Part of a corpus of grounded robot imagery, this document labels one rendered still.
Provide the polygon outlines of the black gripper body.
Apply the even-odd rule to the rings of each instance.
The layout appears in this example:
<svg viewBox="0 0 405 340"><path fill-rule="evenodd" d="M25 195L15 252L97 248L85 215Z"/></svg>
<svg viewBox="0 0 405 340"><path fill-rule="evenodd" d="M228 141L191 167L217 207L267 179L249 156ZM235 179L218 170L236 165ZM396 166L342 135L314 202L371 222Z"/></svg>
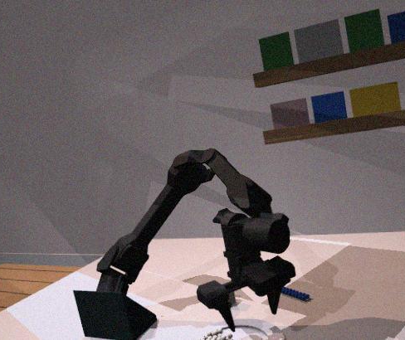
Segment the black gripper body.
<svg viewBox="0 0 405 340"><path fill-rule="evenodd" d="M227 276L231 278L232 281L225 284L219 284L216 280L213 280L199 285L196 291L198 300L209 309L215 309L227 304L230 299L229 293L243 288L239 286L237 280L237 262L244 260L245 263L251 263L254 258L261 255L261 251L248 248L245 250L226 250L223 251L223 254L227 257L230 270L227 272ZM295 267L291 262L287 260L283 261L286 273L284 277L280 278L280 280L283 279L286 281L295 277Z"/></svg>

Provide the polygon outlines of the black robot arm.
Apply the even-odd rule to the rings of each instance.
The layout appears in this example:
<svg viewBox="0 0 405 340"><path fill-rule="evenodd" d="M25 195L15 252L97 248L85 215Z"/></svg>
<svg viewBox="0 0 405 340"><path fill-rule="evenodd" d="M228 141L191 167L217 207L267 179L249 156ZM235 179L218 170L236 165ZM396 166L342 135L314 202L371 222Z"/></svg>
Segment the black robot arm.
<svg viewBox="0 0 405 340"><path fill-rule="evenodd" d="M210 168L207 169L204 163ZM272 213L271 195L249 177L240 174L215 148L189 150L173 160L166 186L134 231L120 237L97 264L96 271L102 274L96 291L126 295L129 284L135 282L149 260L149 242L173 209L183 196L194 192L202 183L211 181L215 174L227 187L230 202L250 216L227 208L218 211L212 221L221 224L225 249L251 248L283 253L290 244L289 218L282 213ZM278 255L265 261L257 256L251 263L244 260L237 262L239 286L249 287L259 297L278 289L280 278L285 273L284 261Z"/></svg>

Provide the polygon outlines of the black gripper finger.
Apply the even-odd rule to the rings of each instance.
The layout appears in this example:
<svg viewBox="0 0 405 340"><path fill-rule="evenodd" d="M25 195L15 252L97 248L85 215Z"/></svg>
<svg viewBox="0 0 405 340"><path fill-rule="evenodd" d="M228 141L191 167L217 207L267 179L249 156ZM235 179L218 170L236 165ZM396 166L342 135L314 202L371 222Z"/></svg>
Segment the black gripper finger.
<svg viewBox="0 0 405 340"><path fill-rule="evenodd" d="M279 299L281 298L281 292L283 288L290 282L290 279L284 281L280 280L280 287L278 289L272 290L267 294L268 302L273 315L276 315L276 310L278 306Z"/></svg>
<svg viewBox="0 0 405 340"><path fill-rule="evenodd" d="M217 310L218 312L221 313L221 315L223 316L223 318L225 319L227 326L233 331L235 332L235 326L234 326L234 322L232 319L232 313L231 313L231 308L232 308L232 304L228 301L227 304L215 308L215 310Z"/></svg>

